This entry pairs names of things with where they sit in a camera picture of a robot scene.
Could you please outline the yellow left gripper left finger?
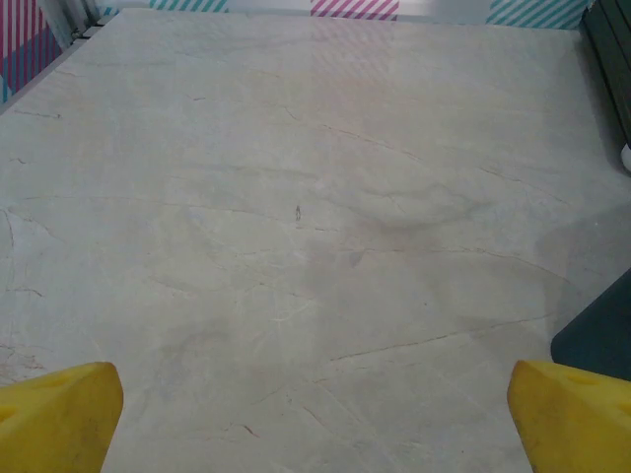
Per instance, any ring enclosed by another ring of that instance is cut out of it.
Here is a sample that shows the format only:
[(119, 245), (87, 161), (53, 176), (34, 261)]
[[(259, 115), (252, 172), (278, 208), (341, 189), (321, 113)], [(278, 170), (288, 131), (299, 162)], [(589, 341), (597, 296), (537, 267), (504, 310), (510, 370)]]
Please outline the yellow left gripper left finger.
[(3, 472), (99, 472), (123, 407), (116, 367), (84, 364), (1, 388)]

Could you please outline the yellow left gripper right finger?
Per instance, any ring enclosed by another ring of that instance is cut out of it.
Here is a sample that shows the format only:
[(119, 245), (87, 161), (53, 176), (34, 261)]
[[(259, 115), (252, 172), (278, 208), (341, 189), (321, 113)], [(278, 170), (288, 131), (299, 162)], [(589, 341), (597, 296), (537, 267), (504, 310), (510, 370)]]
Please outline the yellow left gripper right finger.
[(630, 470), (628, 381), (521, 360), (507, 400), (534, 472)]

